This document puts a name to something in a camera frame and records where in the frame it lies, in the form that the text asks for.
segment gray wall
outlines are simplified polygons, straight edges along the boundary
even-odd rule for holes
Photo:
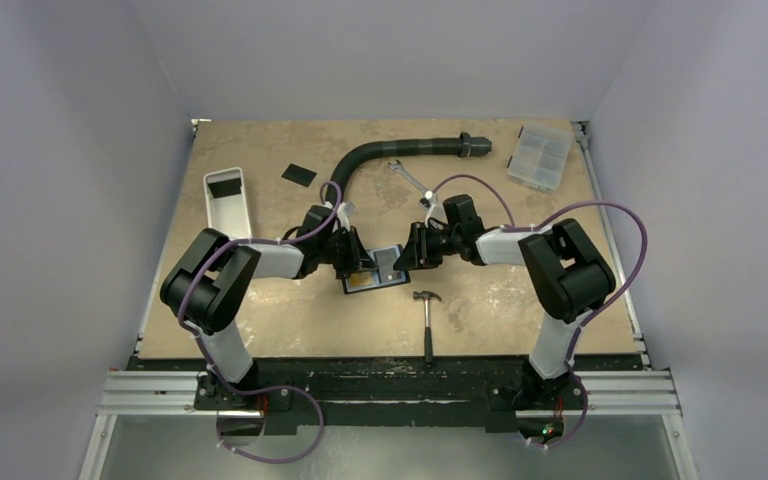
[[[77,475],[133,347],[187,118],[125,0],[0,1],[0,478]]]
[[[659,2],[593,134],[606,196],[650,228],[632,293],[704,478],[768,478],[768,2]]]
[[[654,0],[133,0],[214,119],[589,118]]]

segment purple cable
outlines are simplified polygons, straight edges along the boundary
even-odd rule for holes
[[[581,381],[581,377],[579,377],[578,375],[575,374],[575,372],[573,372],[572,365],[571,365],[572,357],[575,354],[575,346],[578,343],[579,337],[581,336],[581,329],[583,327],[586,327],[587,324],[592,322],[597,315],[605,311],[605,309],[610,307],[611,304],[619,300],[619,298],[625,293],[625,291],[628,290],[628,287],[631,286],[631,282],[633,282],[634,279],[637,278],[637,274],[640,273],[640,268],[643,267],[643,261],[646,259],[646,251],[649,248],[649,232],[646,230],[646,225],[643,224],[643,220],[636,213],[634,213],[630,208],[619,203],[609,202],[607,200],[587,200],[584,202],[577,202],[577,203],[567,205],[566,207],[549,215],[545,220],[540,222],[540,224],[537,225],[536,227],[517,227],[517,228],[501,227],[501,230],[503,232],[537,232],[544,229],[547,225],[555,221],[561,215],[564,215],[578,208],[592,207],[592,206],[612,207],[627,213],[628,216],[630,216],[632,220],[634,220],[634,223],[637,224],[637,228],[640,229],[640,253],[637,256],[637,263],[634,264],[634,268],[631,269],[631,273],[628,275],[628,278],[626,278],[625,283],[623,283],[620,286],[620,288],[618,288],[617,291],[614,292],[614,294],[610,298],[608,298],[608,300],[604,304],[602,304],[601,307],[594,310],[593,313],[591,313],[590,315],[587,316],[587,318],[581,321],[581,325],[575,329],[575,332],[573,333],[572,338],[570,339],[570,344],[569,344],[569,347],[567,347],[567,353],[565,355],[567,368],[569,369],[570,375],[572,375],[573,379],[578,384],[578,387],[581,389],[584,406],[581,409],[581,416],[578,417],[578,421],[575,422],[575,425],[573,425],[569,433],[566,433],[563,437],[561,437],[559,441],[555,443],[543,444],[542,447],[544,448],[554,448],[567,442],[569,439],[573,437],[573,435],[575,435],[576,432],[578,432],[578,430],[584,424],[584,418],[587,416],[587,409],[589,408],[589,403],[587,399],[587,390],[584,388],[584,383]]]
[[[511,227],[516,226],[516,221],[514,221],[514,214],[511,213],[511,208],[508,207],[508,202],[506,202],[505,199],[502,198],[502,194],[499,193],[498,190],[493,188],[492,185],[490,185],[489,183],[485,182],[484,180],[476,177],[475,175],[470,175],[468,173],[458,173],[456,175],[452,175],[451,177],[444,178],[443,181],[438,183],[437,186],[434,187],[431,191],[434,192],[434,193],[437,193],[437,190],[440,190],[440,187],[442,187],[443,185],[451,182],[452,180],[454,180],[456,178],[468,178],[470,180],[475,180],[476,182],[478,182],[478,183],[484,185],[485,187],[487,187],[487,189],[490,190],[490,192],[493,195],[496,196],[496,198],[499,200],[499,203],[502,204],[502,208],[504,208],[505,209],[505,213],[508,214],[508,220],[511,222]]]
[[[337,185],[337,183],[328,181],[322,184],[322,187],[319,190],[320,194],[322,193],[322,190],[328,185],[334,187],[334,189],[337,190],[337,203],[336,205],[334,205],[334,208],[331,210],[331,214],[328,215],[328,218],[325,219],[325,221],[322,222],[318,227],[302,235],[301,237],[288,239],[284,241],[266,240],[266,239],[259,239],[259,238],[257,239],[239,238],[236,240],[230,240],[228,243],[226,243],[225,245],[222,245],[215,252],[213,252],[213,255],[211,255],[207,259],[207,261],[204,262],[204,265],[202,265],[201,268],[199,268],[198,272],[196,272],[196,274],[193,276],[193,280],[190,283],[189,288],[187,288],[187,291],[184,293],[184,298],[181,301],[181,305],[178,307],[178,325],[184,328],[184,330],[187,330],[188,332],[196,336],[196,344],[198,345],[202,355],[204,355],[204,359],[207,361],[208,369],[212,370],[213,373],[216,374],[216,377],[219,379],[220,382],[222,382],[222,385],[224,385],[225,388],[228,389],[228,391],[241,396],[250,396],[250,395],[259,395],[261,393],[267,393],[267,392],[286,389],[292,392],[296,392],[302,395],[303,397],[307,398],[310,401],[310,403],[313,404],[313,407],[316,409],[316,414],[319,417],[319,429],[316,432],[316,438],[313,439],[313,442],[311,442],[310,446],[308,446],[304,451],[302,451],[299,454],[293,455],[292,457],[266,458],[266,457],[261,457],[259,455],[255,455],[252,453],[245,452],[226,442],[220,435],[219,430],[217,429],[217,436],[219,437],[220,443],[222,444],[223,447],[225,447],[226,449],[228,449],[228,451],[232,453],[241,455],[246,458],[250,458],[252,460],[256,460],[258,462],[271,463],[271,464],[292,463],[292,462],[295,462],[296,460],[299,460],[309,455],[316,448],[316,446],[319,445],[319,442],[322,440],[322,435],[325,433],[325,415],[322,413],[322,407],[319,406],[319,403],[316,401],[315,398],[313,398],[311,394],[307,393],[301,388],[293,387],[291,385],[276,385],[272,387],[258,388],[256,390],[240,390],[234,387],[233,385],[231,385],[231,382],[229,382],[228,379],[225,378],[225,376],[222,375],[222,373],[219,371],[219,368],[216,366],[215,362],[213,361],[213,358],[210,356],[210,353],[205,348],[199,331],[187,325],[186,315],[184,314],[184,312],[187,311],[187,305],[190,303],[190,299],[193,296],[193,292],[195,291],[196,286],[204,277],[205,273],[207,273],[210,266],[213,265],[213,263],[217,259],[219,259],[219,257],[221,257],[225,252],[227,252],[231,248],[238,247],[241,245],[249,245],[249,244],[261,244],[261,245],[294,244],[294,243],[302,242],[304,240],[307,240],[308,238],[313,237],[314,235],[321,232],[324,228],[326,228],[326,226],[330,225],[331,221],[334,220],[334,217],[337,216],[337,209],[340,208],[340,203],[343,200],[343,192],[340,190],[340,186]]]

